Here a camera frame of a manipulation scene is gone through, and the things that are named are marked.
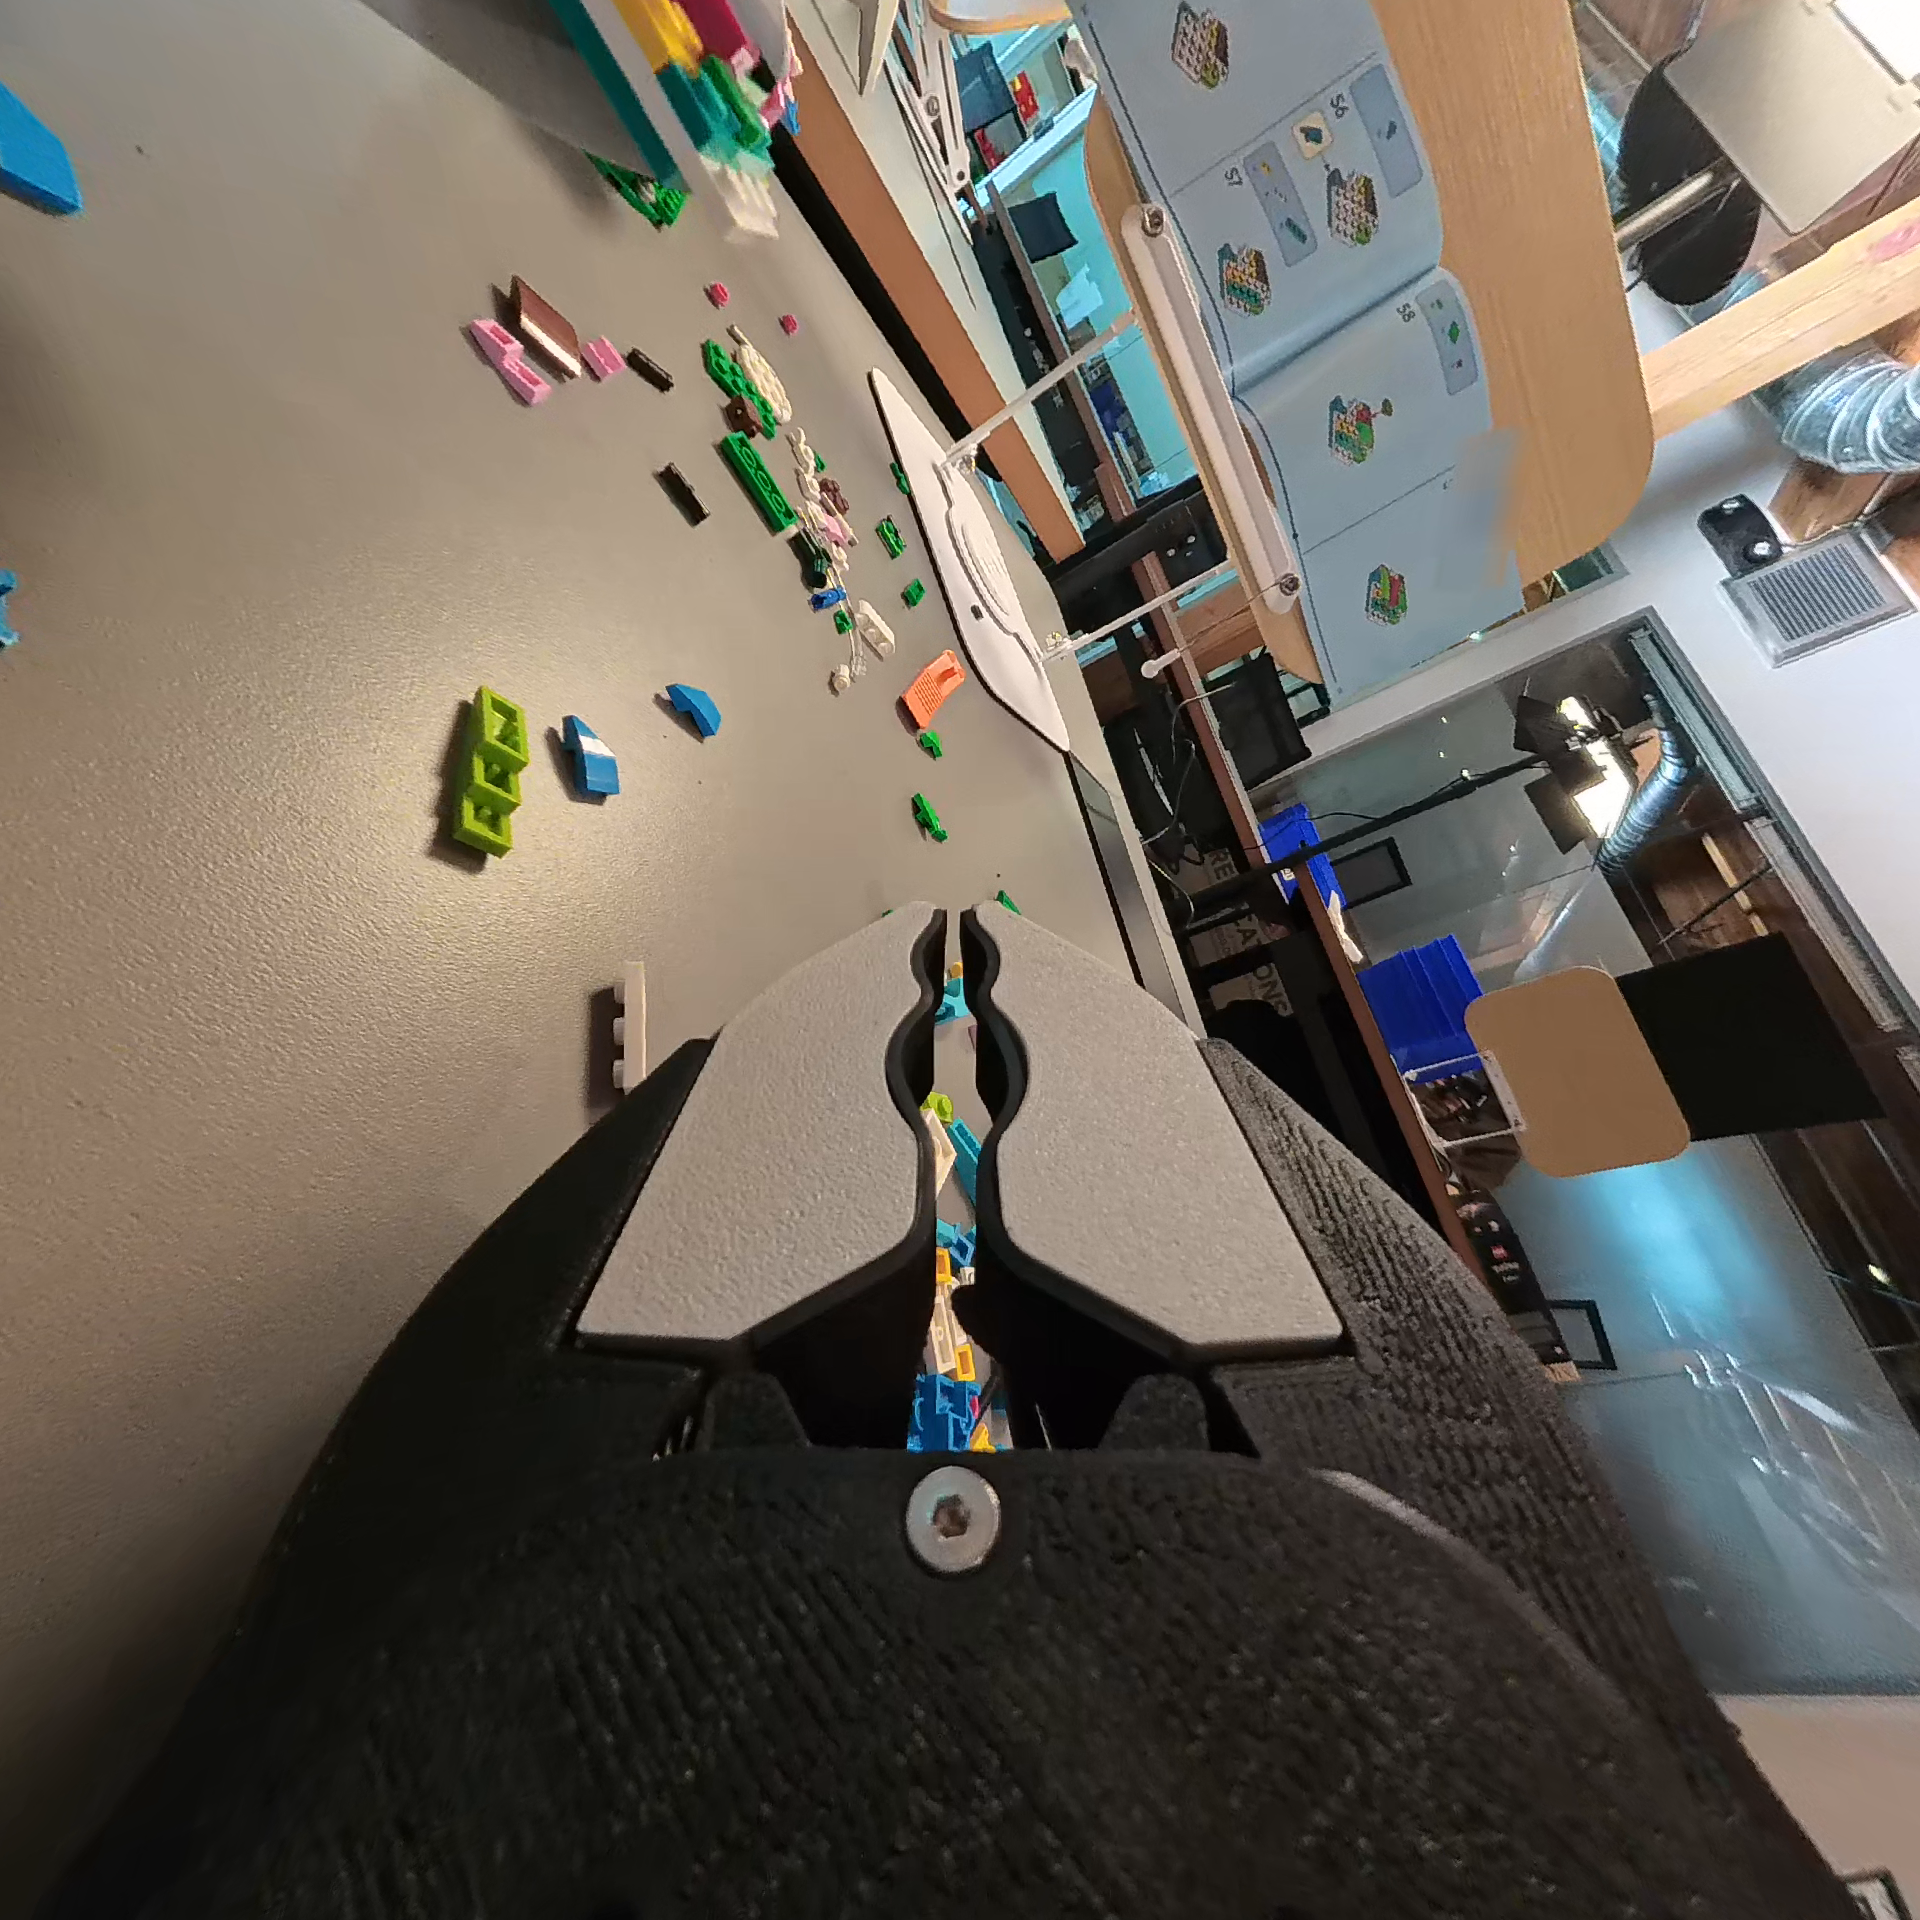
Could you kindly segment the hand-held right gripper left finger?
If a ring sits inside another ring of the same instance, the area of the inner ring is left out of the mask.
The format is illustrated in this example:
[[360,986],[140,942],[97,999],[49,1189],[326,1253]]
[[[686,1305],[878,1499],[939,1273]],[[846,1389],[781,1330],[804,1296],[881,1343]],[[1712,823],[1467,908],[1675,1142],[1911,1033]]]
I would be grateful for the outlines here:
[[827,1447],[902,1450],[934,1305],[920,1117],[946,912],[819,952],[710,1040],[575,1322],[581,1349],[774,1377]]

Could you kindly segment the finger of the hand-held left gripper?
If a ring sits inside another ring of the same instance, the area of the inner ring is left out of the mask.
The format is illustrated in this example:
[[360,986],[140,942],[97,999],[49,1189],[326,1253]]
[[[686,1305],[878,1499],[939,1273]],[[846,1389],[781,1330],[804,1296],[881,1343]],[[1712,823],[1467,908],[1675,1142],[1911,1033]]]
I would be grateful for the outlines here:
[[364,2],[490,99],[569,149],[667,181],[616,121],[550,2]]

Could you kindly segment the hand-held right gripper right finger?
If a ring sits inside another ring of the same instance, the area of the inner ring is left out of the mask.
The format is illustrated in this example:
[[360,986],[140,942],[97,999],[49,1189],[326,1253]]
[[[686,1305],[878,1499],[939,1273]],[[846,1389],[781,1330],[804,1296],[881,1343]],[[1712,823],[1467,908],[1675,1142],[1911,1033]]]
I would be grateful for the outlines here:
[[977,1285],[1021,1447],[1092,1447],[1133,1381],[1343,1350],[1343,1322],[1201,1038],[998,902],[964,912]]

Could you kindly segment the pink flower brick model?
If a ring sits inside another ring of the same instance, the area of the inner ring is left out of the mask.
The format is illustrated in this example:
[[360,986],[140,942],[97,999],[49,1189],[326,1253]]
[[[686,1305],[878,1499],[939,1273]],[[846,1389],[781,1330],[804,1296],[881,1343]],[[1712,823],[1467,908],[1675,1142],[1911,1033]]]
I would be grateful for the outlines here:
[[588,151],[601,178],[657,230],[691,195],[713,202],[734,239],[776,239],[774,134],[799,129],[784,2],[550,2],[611,103],[636,164]]

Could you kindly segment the lime green brick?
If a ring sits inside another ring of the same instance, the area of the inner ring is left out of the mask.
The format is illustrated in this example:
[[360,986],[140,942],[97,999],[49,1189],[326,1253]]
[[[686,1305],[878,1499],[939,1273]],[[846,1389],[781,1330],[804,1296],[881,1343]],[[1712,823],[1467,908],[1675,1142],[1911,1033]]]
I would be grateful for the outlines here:
[[490,684],[477,684],[466,705],[446,783],[454,844],[477,856],[508,856],[515,849],[515,814],[521,808],[521,776],[533,757],[530,746],[526,710]]

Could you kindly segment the grey desk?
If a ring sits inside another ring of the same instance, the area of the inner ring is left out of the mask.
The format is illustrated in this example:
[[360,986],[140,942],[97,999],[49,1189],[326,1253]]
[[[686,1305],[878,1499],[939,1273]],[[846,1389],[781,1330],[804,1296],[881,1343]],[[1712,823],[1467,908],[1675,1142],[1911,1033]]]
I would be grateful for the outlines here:
[[[4,2],[85,215],[4,203],[4,1916],[178,1721],[371,1362],[611,1102],[884,908],[1006,890],[1127,973],[1057,754],[872,542],[905,368],[790,196],[647,228],[361,2]],[[668,376],[475,357],[522,277]],[[853,534],[853,638],[725,459],[702,344],[776,373]],[[702,741],[663,690],[706,690]],[[515,849],[446,838],[477,684]],[[575,797],[563,717],[616,757]]]

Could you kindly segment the pile of blue white bricks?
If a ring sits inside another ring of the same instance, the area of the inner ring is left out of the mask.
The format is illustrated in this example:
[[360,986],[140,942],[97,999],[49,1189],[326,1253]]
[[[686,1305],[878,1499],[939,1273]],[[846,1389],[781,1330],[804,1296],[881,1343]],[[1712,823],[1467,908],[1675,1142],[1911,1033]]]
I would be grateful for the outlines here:
[[1014,1444],[1006,1388],[956,1308],[978,1266],[978,1135],[939,1091],[920,1100],[920,1115],[934,1149],[934,1302],[905,1444],[920,1456],[994,1456]]

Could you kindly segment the blue storage bin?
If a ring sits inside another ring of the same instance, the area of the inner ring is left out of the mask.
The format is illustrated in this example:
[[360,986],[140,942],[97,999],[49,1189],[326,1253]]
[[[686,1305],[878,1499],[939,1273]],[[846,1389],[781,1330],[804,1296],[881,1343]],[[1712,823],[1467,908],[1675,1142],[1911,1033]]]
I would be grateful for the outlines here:
[[1261,822],[1261,849],[1268,863],[1281,866],[1276,886],[1287,902],[1300,897],[1300,876],[1306,874],[1325,908],[1343,908],[1336,863],[1327,855],[1322,855],[1322,830],[1304,802],[1294,802]]
[[1482,997],[1454,934],[1357,971],[1387,1054],[1414,1085],[1478,1071],[1467,1010]]

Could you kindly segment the tan rounded panel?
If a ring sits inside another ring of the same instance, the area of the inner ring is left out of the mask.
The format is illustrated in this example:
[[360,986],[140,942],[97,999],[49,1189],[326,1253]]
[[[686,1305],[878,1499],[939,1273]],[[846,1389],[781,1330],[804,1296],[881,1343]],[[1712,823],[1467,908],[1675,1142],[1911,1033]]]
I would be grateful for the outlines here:
[[1464,1027],[1537,1174],[1578,1179],[1689,1149],[1668,1075],[1610,973],[1567,966],[1482,993]]

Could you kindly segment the scatter of small loose bricks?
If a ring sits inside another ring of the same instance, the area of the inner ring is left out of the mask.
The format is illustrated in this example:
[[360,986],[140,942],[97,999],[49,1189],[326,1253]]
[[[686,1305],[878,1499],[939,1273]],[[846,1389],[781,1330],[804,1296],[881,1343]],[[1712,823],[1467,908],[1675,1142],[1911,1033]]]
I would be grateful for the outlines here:
[[[632,373],[657,391],[671,391],[671,376],[654,357],[616,348],[607,335],[581,341],[522,277],[511,280],[508,301],[515,310],[511,325],[483,314],[466,325],[466,335],[521,409],[530,412],[554,396],[550,373],[563,378],[588,376],[591,382]],[[827,474],[804,429],[790,425],[790,402],[758,348],[734,331],[729,346],[716,341],[702,344],[702,368],[726,398],[726,433],[716,444],[716,455],[758,523],[774,537],[799,542],[809,604],[827,610],[838,635],[853,638],[851,660],[830,675],[830,690],[844,693],[864,671],[865,660],[889,660],[895,647],[884,619],[846,594],[844,556],[853,551],[853,534],[833,509],[833,494],[827,494]]]

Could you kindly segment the blue slope brick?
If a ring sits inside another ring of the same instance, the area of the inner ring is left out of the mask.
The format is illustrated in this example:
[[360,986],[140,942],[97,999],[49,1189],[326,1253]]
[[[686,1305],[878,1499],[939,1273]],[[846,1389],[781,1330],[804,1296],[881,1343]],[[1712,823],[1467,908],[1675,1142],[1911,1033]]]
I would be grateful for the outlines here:
[[85,191],[72,156],[13,87],[0,87],[4,109],[4,195],[49,216],[80,216]]

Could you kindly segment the open instruction booklet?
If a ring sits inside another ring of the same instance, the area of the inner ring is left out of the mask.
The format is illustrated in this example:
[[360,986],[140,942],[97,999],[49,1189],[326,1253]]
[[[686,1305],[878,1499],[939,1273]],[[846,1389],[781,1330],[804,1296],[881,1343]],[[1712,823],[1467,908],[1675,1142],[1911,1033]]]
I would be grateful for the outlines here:
[[1367,2],[1073,2],[1145,184],[1123,249],[1251,594],[1331,705],[1523,608],[1509,447],[1434,167]]

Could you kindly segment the studio softbox light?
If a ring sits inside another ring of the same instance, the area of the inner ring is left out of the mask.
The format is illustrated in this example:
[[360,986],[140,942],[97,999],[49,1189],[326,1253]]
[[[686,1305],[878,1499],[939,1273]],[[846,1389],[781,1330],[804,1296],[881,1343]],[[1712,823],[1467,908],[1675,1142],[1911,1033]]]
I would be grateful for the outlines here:
[[1826,222],[1911,149],[1916,2],[1701,2],[1621,113],[1616,245],[1660,301],[1701,304],[1766,222]]

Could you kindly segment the white metal stand frame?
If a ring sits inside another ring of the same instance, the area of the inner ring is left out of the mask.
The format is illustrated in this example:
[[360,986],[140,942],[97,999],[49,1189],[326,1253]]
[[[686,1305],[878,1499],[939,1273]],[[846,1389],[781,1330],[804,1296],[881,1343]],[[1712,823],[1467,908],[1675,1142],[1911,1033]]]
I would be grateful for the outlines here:
[[973,195],[973,141],[964,127],[956,41],[934,2],[865,2],[864,87],[884,80],[905,129],[939,195]]

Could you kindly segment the white wall air vent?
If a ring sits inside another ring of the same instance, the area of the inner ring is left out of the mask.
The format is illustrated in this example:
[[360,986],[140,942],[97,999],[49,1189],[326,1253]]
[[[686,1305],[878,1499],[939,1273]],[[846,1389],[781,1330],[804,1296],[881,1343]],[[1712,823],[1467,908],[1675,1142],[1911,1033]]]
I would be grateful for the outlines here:
[[1723,597],[1772,670],[1916,615],[1916,594],[1857,528],[1790,548],[1782,558],[1725,578]]

